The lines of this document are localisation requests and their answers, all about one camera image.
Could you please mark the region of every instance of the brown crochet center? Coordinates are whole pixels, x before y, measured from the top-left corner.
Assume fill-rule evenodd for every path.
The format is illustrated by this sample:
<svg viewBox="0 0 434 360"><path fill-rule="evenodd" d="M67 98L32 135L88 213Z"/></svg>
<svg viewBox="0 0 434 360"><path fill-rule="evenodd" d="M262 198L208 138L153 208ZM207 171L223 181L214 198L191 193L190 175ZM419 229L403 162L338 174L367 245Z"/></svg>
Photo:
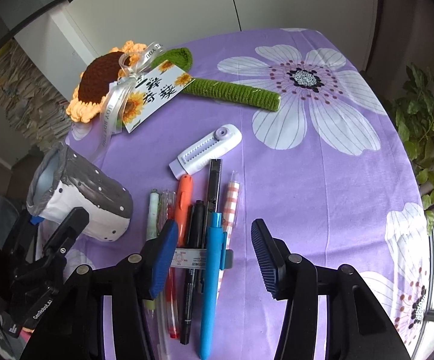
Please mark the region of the brown crochet center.
<svg viewBox="0 0 434 360"><path fill-rule="evenodd" d="M78 88L78 99L83 103L97 103L108 93L108 85L117 81L120 65L118 60L123 52L110 52L98 57L88 65Z"/></svg>

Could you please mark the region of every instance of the green crochet leaf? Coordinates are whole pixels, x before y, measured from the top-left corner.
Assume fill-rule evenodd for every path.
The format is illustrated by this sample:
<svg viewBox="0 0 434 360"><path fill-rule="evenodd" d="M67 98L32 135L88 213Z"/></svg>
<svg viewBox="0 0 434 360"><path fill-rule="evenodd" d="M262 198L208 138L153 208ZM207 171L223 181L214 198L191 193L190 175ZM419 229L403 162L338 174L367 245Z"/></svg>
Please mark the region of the green crochet leaf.
<svg viewBox="0 0 434 360"><path fill-rule="evenodd" d="M188 72L193 63L192 53L186 47L165 51L162 55L159 55L153 60L151 64L152 69L155 69L163 61L170 61L183 71Z"/></svg>
<svg viewBox="0 0 434 360"><path fill-rule="evenodd" d="M193 62L190 50L182 47L168 50L156 57L151 64L152 69L166 60L186 72L190 70ZM280 107L280 95L276 92L212 79L195 78L191 84L184 88L183 92L195 96L253 105L270 111L278 111Z"/></svg>

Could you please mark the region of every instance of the stack of papers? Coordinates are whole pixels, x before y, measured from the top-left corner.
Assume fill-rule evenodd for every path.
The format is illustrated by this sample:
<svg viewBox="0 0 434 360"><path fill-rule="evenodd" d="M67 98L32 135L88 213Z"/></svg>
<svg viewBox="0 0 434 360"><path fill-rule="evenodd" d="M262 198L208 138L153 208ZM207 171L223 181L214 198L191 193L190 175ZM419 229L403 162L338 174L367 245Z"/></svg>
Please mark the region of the stack of papers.
<svg viewBox="0 0 434 360"><path fill-rule="evenodd" d="M10 126L46 152L65 137L68 101L38 70L15 40L0 57L0 107Z"/></svg>

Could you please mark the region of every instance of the table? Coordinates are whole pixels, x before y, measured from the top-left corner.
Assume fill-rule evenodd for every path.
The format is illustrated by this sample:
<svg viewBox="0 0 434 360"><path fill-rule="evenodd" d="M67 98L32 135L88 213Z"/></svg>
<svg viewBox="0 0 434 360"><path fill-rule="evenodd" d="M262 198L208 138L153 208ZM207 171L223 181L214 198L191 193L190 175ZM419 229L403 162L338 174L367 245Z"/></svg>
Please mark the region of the table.
<svg viewBox="0 0 434 360"><path fill-rule="evenodd" d="M112 243L82 235L69 265L101 268L138 252L150 190L177 189L168 164L190 144L231 123L243 139L223 157L222 185L237 170L244 187L231 241L234 267L223 278L211 359L274 357L285 302L265 290L250 240L256 218L263 218L291 252L316 265L353 265L412 351L429 280L425 217L403 145L360 74L324 35L303 28L217 35L185 46L193 54L192 75L277 91L280 110L180 93L131 134L114 136L99 166L130 191L130 227ZM98 141L98 128L91 124L74 125L67 137L85 156ZM207 173L195 174L194 199L204 198ZM323 359L324 299L319 303L315 358ZM112 360L109 307L107 302L105 345ZM199 317L197 309L189 345L171 340L172 360L198 358Z"/></svg>

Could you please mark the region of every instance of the sunflower card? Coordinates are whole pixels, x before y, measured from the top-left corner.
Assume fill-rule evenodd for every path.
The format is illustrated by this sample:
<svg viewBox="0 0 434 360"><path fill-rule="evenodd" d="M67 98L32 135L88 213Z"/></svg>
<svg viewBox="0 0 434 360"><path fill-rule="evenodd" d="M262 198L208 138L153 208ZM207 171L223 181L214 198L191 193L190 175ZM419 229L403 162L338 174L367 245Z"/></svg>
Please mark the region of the sunflower card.
<svg viewBox="0 0 434 360"><path fill-rule="evenodd" d="M181 92L193 77L170 61L147 73L127 99L122 121L128 132Z"/></svg>

